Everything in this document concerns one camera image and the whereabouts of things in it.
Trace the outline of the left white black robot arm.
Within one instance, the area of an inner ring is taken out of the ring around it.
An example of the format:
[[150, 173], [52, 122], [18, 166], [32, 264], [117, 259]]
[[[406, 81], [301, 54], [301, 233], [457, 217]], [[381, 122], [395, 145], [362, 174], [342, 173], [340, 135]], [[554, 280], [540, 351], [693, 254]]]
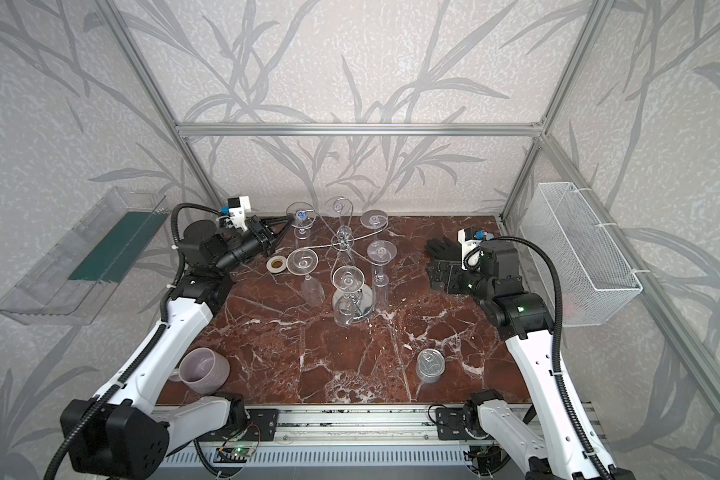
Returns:
[[201, 436], [229, 429], [247, 430], [243, 398], [212, 388], [199, 400], [158, 417], [153, 411], [174, 368], [188, 347], [225, 304], [237, 267], [261, 255], [270, 257], [294, 218], [251, 216], [242, 225], [230, 209], [214, 220], [195, 221], [185, 230], [170, 215], [178, 268], [159, 302], [160, 317], [123, 367], [90, 399], [73, 400], [60, 423], [64, 440], [44, 474], [53, 479], [64, 459], [79, 473], [147, 479], [163, 459]]

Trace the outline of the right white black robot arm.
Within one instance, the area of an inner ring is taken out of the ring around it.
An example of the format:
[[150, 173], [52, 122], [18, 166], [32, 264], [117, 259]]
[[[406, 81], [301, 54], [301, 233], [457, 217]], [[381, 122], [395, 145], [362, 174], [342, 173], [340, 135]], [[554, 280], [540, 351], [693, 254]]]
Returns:
[[[552, 279], [554, 306], [525, 290], [518, 245], [534, 251]], [[518, 418], [503, 397], [486, 390], [465, 404], [466, 427], [490, 437], [528, 479], [632, 479], [618, 466], [584, 411], [562, 354], [563, 298], [558, 270], [538, 245], [519, 237], [479, 239], [475, 246], [430, 239], [427, 274], [435, 288], [474, 299], [498, 330], [519, 368], [542, 432]]]

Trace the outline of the black glove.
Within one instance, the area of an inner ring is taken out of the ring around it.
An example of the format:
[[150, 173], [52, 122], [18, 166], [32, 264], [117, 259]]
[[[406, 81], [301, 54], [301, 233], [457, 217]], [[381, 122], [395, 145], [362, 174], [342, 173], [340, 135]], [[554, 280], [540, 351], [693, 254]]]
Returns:
[[461, 244], [449, 238], [429, 239], [426, 242], [425, 250], [432, 260], [462, 262]]

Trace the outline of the white tape roll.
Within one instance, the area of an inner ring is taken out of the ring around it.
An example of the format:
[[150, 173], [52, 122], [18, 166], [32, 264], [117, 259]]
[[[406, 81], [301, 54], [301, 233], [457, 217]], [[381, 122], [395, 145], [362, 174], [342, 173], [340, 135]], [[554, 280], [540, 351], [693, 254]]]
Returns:
[[268, 259], [267, 270], [272, 274], [280, 274], [287, 270], [287, 258], [282, 255], [275, 255]]

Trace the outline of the green mat in tray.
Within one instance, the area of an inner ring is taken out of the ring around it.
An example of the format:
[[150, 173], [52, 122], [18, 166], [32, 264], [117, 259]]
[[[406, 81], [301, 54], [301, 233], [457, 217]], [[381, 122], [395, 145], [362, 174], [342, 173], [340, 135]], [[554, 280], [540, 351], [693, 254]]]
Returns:
[[167, 217], [166, 212], [125, 213], [68, 279], [120, 283]]

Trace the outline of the aluminium frame crossbar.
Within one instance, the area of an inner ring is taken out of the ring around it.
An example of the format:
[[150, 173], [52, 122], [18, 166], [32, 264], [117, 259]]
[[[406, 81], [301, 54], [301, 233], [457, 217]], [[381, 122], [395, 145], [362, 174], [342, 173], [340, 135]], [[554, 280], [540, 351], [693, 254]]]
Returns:
[[185, 137], [223, 136], [498, 136], [535, 137], [538, 123], [180, 123]]

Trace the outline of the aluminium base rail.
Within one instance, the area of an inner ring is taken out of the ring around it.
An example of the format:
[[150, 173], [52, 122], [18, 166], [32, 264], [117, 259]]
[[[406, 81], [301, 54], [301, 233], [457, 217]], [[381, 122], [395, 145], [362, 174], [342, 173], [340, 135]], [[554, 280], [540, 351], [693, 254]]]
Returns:
[[465, 467], [489, 476], [502, 443], [470, 434], [460, 405], [280, 405], [247, 409], [249, 427], [202, 435], [161, 463], [241, 468]]

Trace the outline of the clear plastic wall tray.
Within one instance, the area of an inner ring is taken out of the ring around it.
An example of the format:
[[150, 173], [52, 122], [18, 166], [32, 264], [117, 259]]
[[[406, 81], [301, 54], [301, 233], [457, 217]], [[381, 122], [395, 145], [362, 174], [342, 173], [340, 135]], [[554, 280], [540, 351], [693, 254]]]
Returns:
[[0, 314], [22, 325], [91, 324], [126, 277], [120, 283], [70, 281], [68, 277], [129, 211], [170, 216], [164, 194], [111, 188], [0, 299]]

